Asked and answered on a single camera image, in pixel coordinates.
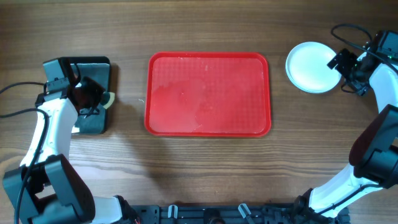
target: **wooden tabletop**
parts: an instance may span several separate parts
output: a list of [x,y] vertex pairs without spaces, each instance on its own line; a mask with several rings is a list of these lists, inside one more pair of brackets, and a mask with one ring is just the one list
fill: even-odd
[[[285,74],[289,51],[316,41],[347,47],[330,35],[350,22],[398,30],[398,1],[133,1],[0,5],[0,87],[44,82],[42,62],[105,55],[117,95],[108,130],[73,136],[70,162],[93,195],[122,195],[131,205],[293,202],[348,163],[355,139],[377,115],[373,93],[300,91]],[[366,37],[347,32],[363,44]],[[272,128],[262,138],[160,138],[144,127],[147,64],[159,51],[260,52],[269,62]],[[39,86],[0,96],[0,114],[31,108]],[[19,166],[37,115],[0,120],[0,178]],[[398,187],[350,205],[352,223],[396,223]],[[0,187],[0,223],[14,209]]]

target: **white plate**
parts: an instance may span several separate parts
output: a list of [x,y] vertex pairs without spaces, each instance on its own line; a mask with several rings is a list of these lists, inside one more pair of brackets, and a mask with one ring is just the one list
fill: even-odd
[[299,89],[309,93],[324,93],[334,88],[341,75],[328,63],[336,53],[318,42],[305,42],[290,51],[286,60],[286,74]]

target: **wooden table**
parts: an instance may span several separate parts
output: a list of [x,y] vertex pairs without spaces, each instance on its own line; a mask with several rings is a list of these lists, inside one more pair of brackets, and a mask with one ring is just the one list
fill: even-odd
[[[237,205],[292,202],[347,163],[354,140],[377,115],[374,95],[336,87],[313,95],[285,74],[288,52],[306,41],[336,51],[330,35],[342,22],[372,34],[398,30],[398,1],[133,1],[0,5],[0,86],[44,82],[42,62],[105,55],[113,62],[109,129],[73,136],[70,162],[93,195],[122,195],[131,205],[175,202]],[[347,32],[362,44],[364,35]],[[269,61],[272,129],[263,138],[160,138],[144,125],[147,63],[164,50],[260,52]],[[33,107],[39,86],[0,97],[0,113]],[[36,114],[0,120],[0,178],[19,166]],[[350,206],[352,223],[395,223],[398,187]],[[0,188],[0,223],[14,209]]]

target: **red tray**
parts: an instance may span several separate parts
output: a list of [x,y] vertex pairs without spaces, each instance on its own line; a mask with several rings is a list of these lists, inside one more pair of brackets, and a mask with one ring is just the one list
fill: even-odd
[[145,127],[159,136],[258,137],[271,128],[258,53],[159,52],[149,61]]

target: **wire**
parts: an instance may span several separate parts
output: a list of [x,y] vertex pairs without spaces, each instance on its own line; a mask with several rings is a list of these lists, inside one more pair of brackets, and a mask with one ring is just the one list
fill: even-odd
[[334,26],[333,28],[331,28],[330,34],[333,37],[336,37],[338,40],[341,40],[342,42],[344,42],[344,43],[346,43],[346,44],[348,44],[348,45],[350,45],[350,46],[352,46],[352,47],[354,47],[356,49],[363,50],[366,53],[372,55],[373,57],[376,57],[377,59],[383,61],[388,67],[390,67],[396,73],[396,75],[398,75],[398,70],[393,65],[391,65],[391,63],[387,59],[382,58],[382,57],[376,55],[375,53],[369,51],[368,49],[365,49],[364,47],[361,47],[361,46],[359,46],[357,44],[354,44],[354,43],[352,43],[352,42],[350,42],[350,41],[348,41],[348,40],[346,40],[344,38],[341,38],[338,35],[336,35],[335,34],[335,30],[337,28],[340,28],[340,27],[355,28],[357,30],[360,30],[360,31],[364,32],[369,37],[369,40],[370,40],[369,43],[370,43],[370,42],[372,42],[372,36],[370,35],[370,33],[365,28],[363,28],[363,27],[361,27],[359,25],[355,25],[355,24],[339,24],[339,25]]
[[[343,200],[341,200],[340,202],[338,202],[337,204],[333,204],[332,206],[318,212],[315,214],[315,216],[319,216],[324,214],[325,212],[329,212],[330,210],[334,210],[335,208],[339,207],[340,205],[344,204],[345,202],[347,202],[349,199],[353,198],[355,195],[357,195],[358,193],[362,192],[364,189],[368,188],[368,187],[382,187],[379,184],[365,184],[360,186],[357,190],[355,190],[353,193],[351,193],[349,196],[345,197]],[[307,218],[306,220],[304,220],[302,223],[300,224],[304,224],[306,222],[309,222],[310,219]]]
[[[12,88],[12,87],[14,87],[14,86],[18,86],[18,85],[27,85],[27,84],[31,84],[31,85],[43,85],[44,88],[45,88],[45,84],[44,84],[44,83],[38,83],[38,82],[19,82],[19,83],[15,83],[15,84],[12,84],[12,85],[9,85],[9,86],[3,88],[2,90],[0,90],[0,94],[3,93],[4,91],[6,91],[6,90],[8,90],[8,89],[10,89],[10,88]],[[17,112],[14,112],[14,113],[10,113],[10,114],[0,115],[0,118],[10,118],[10,117],[12,117],[12,116],[16,116],[16,115],[19,115],[19,114],[23,114],[23,113],[27,113],[27,112],[32,112],[32,111],[36,111],[36,112],[39,112],[39,113],[42,113],[42,114],[43,114],[43,117],[44,117],[44,126],[43,126],[42,134],[41,134],[40,139],[39,139],[39,143],[38,143],[37,148],[36,148],[36,150],[35,150],[35,152],[34,152],[33,159],[32,159],[32,161],[30,162],[29,167],[27,168],[27,171],[26,171],[26,173],[25,173],[24,179],[22,180],[21,188],[19,189],[18,198],[17,198],[17,203],[16,203],[16,207],[15,207],[15,213],[14,213],[14,223],[15,223],[15,224],[18,224],[18,223],[19,223],[19,211],[21,210],[22,195],[24,194],[24,189],[26,188],[28,179],[29,179],[29,177],[30,177],[30,173],[32,172],[33,165],[35,164],[35,162],[37,161],[37,159],[38,159],[39,156],[40,156],[40,150],[41,150],[41,148],[42,148],[42,146],[43,146],[44,137],[45,137],[46,134],[47,134],[47,130],[48,130],[48,126],[49,126],[49,116],[48,116],[48,114],[47,114],[45,111],[40,110],[40,109],[38,109],[38,108],[29,108],[29,109],[20,110],[20,111],[17,111]]]

